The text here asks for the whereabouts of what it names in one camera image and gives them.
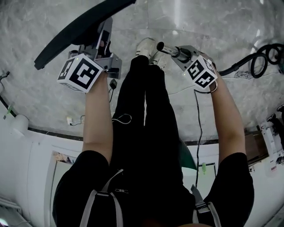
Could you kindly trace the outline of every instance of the black curved panel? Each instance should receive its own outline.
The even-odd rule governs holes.
[[[44,68],[71,44],[82,45],[86,42],[88,45],[90,39],[84,39],[84,34],[96,31],[100,23],[135,2],[136,0],[106,0],[79,16],[44,48],[35,60],[36,69]]]

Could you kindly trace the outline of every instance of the coiled hose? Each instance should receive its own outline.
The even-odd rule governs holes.
[[[276,61],[272,61],[269,58],[269,52],[274,49],[277,51],[277,60]],[[224,71],[219,72],[221,76],[225,76],[228,75],[234,71],[237,71],[242,65],[246,64],[247,62],[249,62],[250,60],[252,60],[252,64],[251,64],[251,74],[254,78],[260,78],[263,76],[263,74],[265,73],[266,69],[267,69],[267,65],[268,62],[272,65],[278,65],[281,61],[281,56],[282,53],[284,51],[284,45],[280,44],[280,43],[275,43],[275,44],[268,44],[265,45],[263,47],[261,47],[256,53],[251,54],[246,56],[245,58],[243,58],[241,61],[233,64],[229,69],[226,69]],[[262,71],[259,74],[256,74],[254,71],[254,65],[256,63],[256,59],[259,57],[263,57],[264,58],[264,66]]]

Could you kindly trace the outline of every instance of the marble floor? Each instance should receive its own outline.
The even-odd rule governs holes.
[[[33,62],[58,32],[100,1],[0,0],[0,70],[11,72],[2,80],[5,91],[1,96],[14,103],[16,113],[29,118],[31,127],[82,136],[83,126],[69,126],[66,117],[79,121],[85,94],[56,83],[68,51],[77,47],[69,47],[43,70],[37,71]],[[137,0],[113,17],[111,50],[123,60],[123,68],[111,111],[143,38],[195,46],[214,59],[218,70],[224,70],[264,44],[283,43],[283,12],[282,0]],[[240,70],[248,69],[247,64]],[[180,136],[197,140],[200,130],[192,84],[170,58],[165,73]],[[227,75],[225,80],[246,127],[256,126],[284,103],[284,75],[275,66],[270,65],[260,79],[234,76]],[[203,139],[216,138],[211,97],[199,94],[198,100]]]

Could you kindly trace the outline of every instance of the metal rod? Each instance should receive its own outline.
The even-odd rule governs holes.
[[[188,61],[190,59],[189,56],[187,56],[185,53],[181,52],[176,47],[171,47],[171,46],[165,45],[163,42],[159,42],[157,44],[157,50],[160,51],[160,52],[163,52],[165,54],[171,55],[172,57],[175,57],[180,61]]]

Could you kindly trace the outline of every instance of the black and white cube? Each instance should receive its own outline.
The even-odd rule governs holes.
[[[202,89],[206,89],[217,79],[212,62],[201,55],[185,70],[183,76]]]
[[[57,82],[74,91],[89,92],[103,68],[84,54],[68,59]]]

